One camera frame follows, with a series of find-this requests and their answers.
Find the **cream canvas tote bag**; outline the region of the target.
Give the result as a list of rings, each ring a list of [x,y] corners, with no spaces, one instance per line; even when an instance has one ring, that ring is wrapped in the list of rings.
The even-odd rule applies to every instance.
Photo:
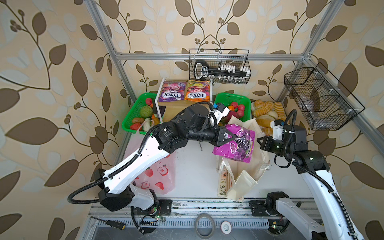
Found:
[[[219,185],[217,196],[237,202],[242,202],[258,183],[269,168],[270,158],[265,151],[260,149],[257,138],[263,137],[264,133],[255,119],[242,122],[232,117],[229,124],[240,125],[256,132],[254,150],[249,164],[233,161],[224,157],[216,156],[218,160],[217,171],[219,173]]]

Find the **purple snack bag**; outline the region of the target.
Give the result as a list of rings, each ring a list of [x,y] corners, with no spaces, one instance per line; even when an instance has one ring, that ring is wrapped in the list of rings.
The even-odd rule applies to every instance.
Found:
[[[233,138],[233,141],[221,147],[214,147],[213,154],[249,164],[254,150],[256,132],[236,124],[226,125],[225,128],[236,134],[237,138]]]

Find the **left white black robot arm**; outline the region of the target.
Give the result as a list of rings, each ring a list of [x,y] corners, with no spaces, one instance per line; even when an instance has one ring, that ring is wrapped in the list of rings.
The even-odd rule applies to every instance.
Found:
[[[144,211],[156,207],[155,194],[131,186],[137,176],[157,161],[187,145],[188,141],[208,142],[223,146],[236,138],[219,121],[230,110],[219,103],[199,102],[180,111],[170,121],[151,127],[139,148],[111,169],[100,171],[95,181],[68,196],[74,205],[99,203],[111,212],[127,206]]]

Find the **green fruit basket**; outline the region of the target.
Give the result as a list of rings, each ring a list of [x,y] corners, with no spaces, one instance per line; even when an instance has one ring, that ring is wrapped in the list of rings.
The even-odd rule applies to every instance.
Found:
[[[252,119],[251,100],[245,96],[231,94],[231,93],[219,93],[216,95],[214,103],[222,103],[225,106],[229,106],[232,102],[237,102],[239,105],[244,105],[244,116],[240,118],[241,121],[246,122]]]

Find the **orange Fox's candy bag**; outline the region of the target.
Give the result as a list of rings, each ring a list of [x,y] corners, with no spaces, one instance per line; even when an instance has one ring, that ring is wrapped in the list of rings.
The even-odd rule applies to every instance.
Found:
[[[209,102],[211,84],[209,81],[188,81],[185,100],[192,102]]]

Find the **pink plastic grocery bag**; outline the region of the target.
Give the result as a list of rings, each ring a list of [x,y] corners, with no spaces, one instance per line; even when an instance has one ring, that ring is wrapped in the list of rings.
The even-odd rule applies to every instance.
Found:
[[[149,130],[154,125],[155,121],[149,118],[145,119],[142,124],[142,130]],[[128,146],[125,150],[124,158],[136,151],[144,135],[137,131],[132,135]],[[156,194],[166,195],[176,186],[176,154],[168,155],[167,157],[153,163],[146,168],[143,173],[138,175],[133,181],[133,185],[143,189],[152,189]]]

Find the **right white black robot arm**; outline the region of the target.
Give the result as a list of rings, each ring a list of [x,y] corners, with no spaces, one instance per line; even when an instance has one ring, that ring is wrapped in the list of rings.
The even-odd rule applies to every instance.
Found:
[[[272,192],[263,204],[250,203],[253,215],[285,217],[307,240],[362,240],[335,187],[330,166],[323,154],[308,149],[303,127],[282,120],[271,122],[272,135],[257,139],[261,150],[283,157],[306,182],[322,223],[297,206],[284,192]]]

